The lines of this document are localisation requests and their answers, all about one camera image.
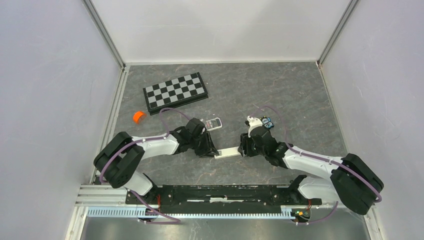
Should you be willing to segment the slim white remote control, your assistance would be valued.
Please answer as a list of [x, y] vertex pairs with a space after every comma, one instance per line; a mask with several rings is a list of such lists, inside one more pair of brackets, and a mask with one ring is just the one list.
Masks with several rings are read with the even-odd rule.
[[237, 157], [241, 156], [241, 153], [239, 152], [238, 147], [230, 147], [230, 148], [224, 148], [218, 150], [218, 155], [215, 155], [215, 159], [224, 159], [224, 158], [230, 158], [230, 157]]

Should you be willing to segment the white remote with buttons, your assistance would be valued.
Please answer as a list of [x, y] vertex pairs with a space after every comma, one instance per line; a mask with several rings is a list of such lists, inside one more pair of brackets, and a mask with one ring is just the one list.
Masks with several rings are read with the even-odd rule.
[[222, 124], [222, 121], [219, 117], [205, 121], [205, 128], [209, 132], [214, 131], [214, 130], [218, 130], [222, 127], [223, 127], [223, 124]]

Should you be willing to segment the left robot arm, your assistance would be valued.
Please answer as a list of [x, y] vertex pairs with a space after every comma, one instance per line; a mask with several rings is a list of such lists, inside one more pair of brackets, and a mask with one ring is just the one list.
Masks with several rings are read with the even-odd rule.
[[93, 165], [100, 172], [100, 180], [114, 189], [124, 187], [136, 192], [145, 204], [157, 198], [154, 183], [136, 170], [144, 159], [176, 155], [192, 149], [196, 156], [215, 157], [219, 154], [205, 124], [192, 118], [185, 126], [169, 133], [152, 137], [134, 137], [119, 132], [94, 158]]

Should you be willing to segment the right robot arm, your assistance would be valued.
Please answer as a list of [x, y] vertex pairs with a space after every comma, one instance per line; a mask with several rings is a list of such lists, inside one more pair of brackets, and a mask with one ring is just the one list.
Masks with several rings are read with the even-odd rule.
[[325, 156], [277, 141], [264, 127], [240, 135], [238, 151], [245, 157], [262, 156], [271, 165], [309, 173], [289, 189], [289, 199], [302, 204], [307, 199], [341, 202], [352, 212], [365, 215], [381, 201], [382, 180], [356, 154]]

